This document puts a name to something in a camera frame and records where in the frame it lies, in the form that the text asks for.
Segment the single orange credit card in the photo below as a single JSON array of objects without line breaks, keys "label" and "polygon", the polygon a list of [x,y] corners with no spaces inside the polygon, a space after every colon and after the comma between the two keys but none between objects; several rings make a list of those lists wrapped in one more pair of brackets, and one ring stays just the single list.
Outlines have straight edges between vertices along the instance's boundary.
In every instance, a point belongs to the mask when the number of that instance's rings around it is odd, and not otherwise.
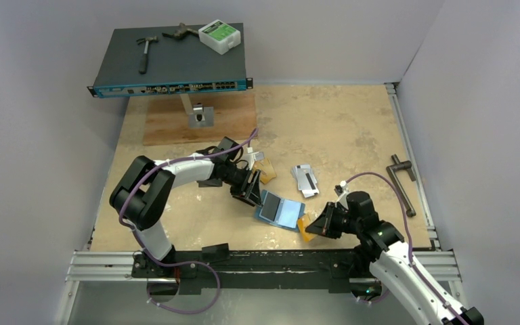
[{"label": "single orange credit card", "polygon": [[309,233],[307,231],[307,226],[310,223],[311,223],[311,219],[310,219],[310,216],[308,214],[302,215],[297,220],[297,226],[298,226],[301,238],[302,238],[302,240],[304,242],[310,242],[310,241],[312,241],[316,237],[315,234]]}]

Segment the blue leather card holder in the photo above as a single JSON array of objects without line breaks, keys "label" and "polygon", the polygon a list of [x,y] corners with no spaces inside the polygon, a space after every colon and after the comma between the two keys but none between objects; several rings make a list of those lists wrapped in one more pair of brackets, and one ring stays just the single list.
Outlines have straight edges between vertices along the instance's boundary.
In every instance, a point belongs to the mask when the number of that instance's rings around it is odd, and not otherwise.
[{"label": "blue leather card holder", "polygon": [[262,206],[255,210],[255,219],[278,228],[299,232],[297,222],[304,215],[304,203],[282,198],[267,190],[262,190],[261,201]]}]

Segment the black credit card stack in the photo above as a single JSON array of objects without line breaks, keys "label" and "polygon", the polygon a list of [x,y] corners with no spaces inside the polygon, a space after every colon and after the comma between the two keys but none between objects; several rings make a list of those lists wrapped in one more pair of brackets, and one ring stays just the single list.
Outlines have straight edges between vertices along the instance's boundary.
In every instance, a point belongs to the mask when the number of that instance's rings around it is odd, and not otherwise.
[{"label": "black credit card stack", "polygon": [[199,188],[207,187],[221,187],[223,182],[220,179],[208,179],[204,181],[197,181]]}]

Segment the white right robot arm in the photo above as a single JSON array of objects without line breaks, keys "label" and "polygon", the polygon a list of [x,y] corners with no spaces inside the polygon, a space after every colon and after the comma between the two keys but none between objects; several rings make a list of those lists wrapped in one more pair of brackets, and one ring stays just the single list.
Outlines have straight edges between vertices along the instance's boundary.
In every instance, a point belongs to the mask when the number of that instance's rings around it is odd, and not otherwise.
[{"label": "white right robot arm", "polygon": [[350,192],[345,203],[328,202],[306,232],[337,239],[353,234],[353,266],[372,274],[402,304],[417,324],[483,324],[476,307],[465,307],[448,293],[414,256],[403,235],[380,219],[370,195]]}]

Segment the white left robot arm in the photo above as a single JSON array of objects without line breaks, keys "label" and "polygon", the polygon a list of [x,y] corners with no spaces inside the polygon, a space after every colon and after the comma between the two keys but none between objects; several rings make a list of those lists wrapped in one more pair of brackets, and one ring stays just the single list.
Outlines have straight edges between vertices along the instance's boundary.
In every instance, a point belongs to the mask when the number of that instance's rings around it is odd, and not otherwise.
[{"label": "white left robot arm", "polygon": [[175,267],[175,248],[160,222],[172,189],[192,182],[208,187],[226,183],[233,198],[252,207],[262,205],[259,172],[238,166],[243,152],[242,144],[224,137],[217,146],[183,158],[159,163],[138,156],[126,170],[109,204],[150,257],[148,267],[157,276],[168,276]]}]

